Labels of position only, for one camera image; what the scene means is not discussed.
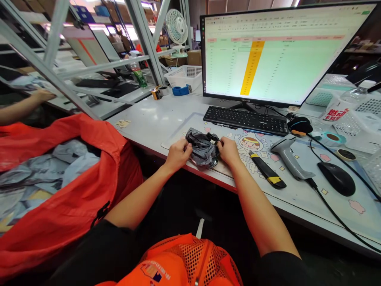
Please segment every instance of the keyboard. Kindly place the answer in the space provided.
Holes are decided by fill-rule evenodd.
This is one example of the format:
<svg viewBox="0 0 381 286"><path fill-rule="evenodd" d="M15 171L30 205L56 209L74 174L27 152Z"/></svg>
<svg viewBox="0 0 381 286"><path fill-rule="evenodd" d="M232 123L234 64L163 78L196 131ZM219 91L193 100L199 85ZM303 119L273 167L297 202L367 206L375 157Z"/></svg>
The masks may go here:
<svg viewBox="0 0 381 286"><path fill-rule="evenodd" d="M286 136L289 133L286 119L283 117L217 106L208 108L204 121L278 136Z"/></svg>

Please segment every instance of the monitor stand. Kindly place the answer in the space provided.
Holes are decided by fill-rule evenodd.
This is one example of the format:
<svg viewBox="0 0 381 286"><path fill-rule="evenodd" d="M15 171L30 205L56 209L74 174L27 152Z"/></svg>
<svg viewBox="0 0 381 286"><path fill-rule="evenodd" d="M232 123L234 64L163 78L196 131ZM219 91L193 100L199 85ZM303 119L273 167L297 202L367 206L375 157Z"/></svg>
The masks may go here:
<svg viewBox="0 0 381 286"><path fill-rule="evenodd" d="M258 113L254 108L252 108L250 105L248 105L246 102L241 102L237 105L234 105L232 107L229 107L228 109L239 109L243 108L246 109L249 112Z"/></svg>

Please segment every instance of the electric fan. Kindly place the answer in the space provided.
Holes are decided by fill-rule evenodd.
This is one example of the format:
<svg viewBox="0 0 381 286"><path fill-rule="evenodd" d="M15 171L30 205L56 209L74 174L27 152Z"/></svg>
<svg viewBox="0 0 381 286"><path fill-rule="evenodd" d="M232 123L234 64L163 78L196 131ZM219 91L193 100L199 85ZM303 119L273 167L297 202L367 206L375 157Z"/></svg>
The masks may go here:
<svg viewBox="0 0 381 286"><path fill-rule="evenodd" d="M177 46L173 46L176 52L172 54L172 57L187 57L188 54L185 53L184 50L181 51L181 49L185 48L182 44L188 39L188 27L185 24L183 15L179 10L170 9L165 17L165 23L167 24L169 37L174 43L178 44Z"/></svg>

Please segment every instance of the another person's hand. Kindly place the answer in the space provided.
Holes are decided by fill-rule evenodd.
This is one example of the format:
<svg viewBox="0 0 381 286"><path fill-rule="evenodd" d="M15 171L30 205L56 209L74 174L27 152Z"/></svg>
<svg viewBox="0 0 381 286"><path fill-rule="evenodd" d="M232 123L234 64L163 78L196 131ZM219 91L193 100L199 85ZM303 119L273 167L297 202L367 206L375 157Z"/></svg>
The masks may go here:
<svg viewBox="0 0 381 286"><path fill-rule="evenodd" d="M234 140L222 137L220 141L217 142L217 147L219 153L221 154L222 160L224 160L229 166L241 162L239 158L237 145Z"/></svg>
<svg viewBox="0 0 381 286"><path fill-rule="evenodd" d="M192 151L192 144L188 143L186 139L180 139L169 148L168 157L164 167L174 174L187 163Z"/></svg>
<svg viewBox="0 0 381 286"><path fill-rule="evenodd" d="M39 89L32 93L31 98L35 99L40 103L43 103L45 101L49 101L53 98L56 98L56 95L46 89Z"/></svg>

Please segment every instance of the desk mat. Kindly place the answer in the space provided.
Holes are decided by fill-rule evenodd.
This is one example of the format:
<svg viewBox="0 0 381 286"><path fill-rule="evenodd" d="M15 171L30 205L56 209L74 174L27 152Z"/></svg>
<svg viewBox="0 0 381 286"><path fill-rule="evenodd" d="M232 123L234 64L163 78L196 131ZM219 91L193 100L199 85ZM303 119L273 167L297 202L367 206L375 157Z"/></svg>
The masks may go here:
<svg viewBox="0 0 381 286"><path fill-rule="evenodd" d="M204 121L203 117L204 114L196 112L192 113L179 128L174 130L173 134L167 141L162 142L161 146L169 149L174 142L185 137L185 134L190 127L204 133L215 133L219 138L225 136L235 140L243 164L245 164L251 176L266 194L341 226L324 205L316 191L306 182L297 181L288 171L282 158L277 154L270 152L270 147L280 140L281 137L258 133L246 133L241 128L233 130L227 127L217 126L211 122ZM256 144L256 146L245 144L244 139L247 137L251 138L252 141L254 139L258 144ZM375 197L371 191L339 159L318 144L312 143L312 147L314 148L315 153L320 156L323 161L340 166L352 176L356 184L356 192L354 195L345 197L339 194L330 185L317 166L319 159L312 153L308 140L297 139L296 142L291 145L291 148L294 151L294 156L298 160L300 166L306 171L311 171L316 174L316 177L313 179L317 183L320 192L324 195L328 204L344 223L357 234L381 244L381 224L379 223L381 221L381 203L374 200ZM256 152L269 166L271 166L271 168L287 184L286 188L277 190L269 184L256 165L251 161L248 154L250 150ZM356 161L351 162L350 165L363 178L367 178L364 170ZM229 167L222 159L219 160L217 166L211 171L221 173L233 180Z"/></svg>

